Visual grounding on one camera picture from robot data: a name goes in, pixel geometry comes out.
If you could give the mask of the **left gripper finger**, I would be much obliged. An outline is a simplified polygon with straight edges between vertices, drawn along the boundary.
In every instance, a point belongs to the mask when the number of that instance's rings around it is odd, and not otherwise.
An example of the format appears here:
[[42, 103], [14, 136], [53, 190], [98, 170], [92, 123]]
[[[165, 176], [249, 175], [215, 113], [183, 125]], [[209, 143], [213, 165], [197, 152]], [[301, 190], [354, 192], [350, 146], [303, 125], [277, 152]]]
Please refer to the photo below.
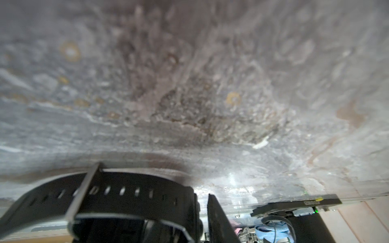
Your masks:
[[211, 243], [239, 243], [228, 218], [213, 194], [209, 194], [207, 203], [208, 228]]

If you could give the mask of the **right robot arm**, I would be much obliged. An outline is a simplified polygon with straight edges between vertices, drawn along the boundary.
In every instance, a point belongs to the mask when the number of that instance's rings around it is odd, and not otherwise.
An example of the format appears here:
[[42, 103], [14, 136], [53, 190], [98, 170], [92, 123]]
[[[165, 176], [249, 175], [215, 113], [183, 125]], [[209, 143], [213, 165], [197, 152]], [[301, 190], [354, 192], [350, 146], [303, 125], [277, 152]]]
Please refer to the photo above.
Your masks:
[[300, 217], [267, 216], [255, 226], [265, 243], [334, 243], [335, 240], [318, 213]]

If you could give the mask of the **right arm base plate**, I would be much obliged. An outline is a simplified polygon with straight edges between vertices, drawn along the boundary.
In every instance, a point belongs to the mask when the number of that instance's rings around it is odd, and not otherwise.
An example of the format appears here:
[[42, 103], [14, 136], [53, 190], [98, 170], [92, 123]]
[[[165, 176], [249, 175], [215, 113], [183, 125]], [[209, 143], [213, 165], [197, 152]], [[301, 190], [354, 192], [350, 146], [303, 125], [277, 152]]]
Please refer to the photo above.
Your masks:
[[342, 202], [336, 194], [314, 195], [301, 197], [296, 200], [270, 202], [253, 209], [251, 217], [262, 217], [277, 212], [293, 211], [308, 207], [331, 207], [341, 205]]

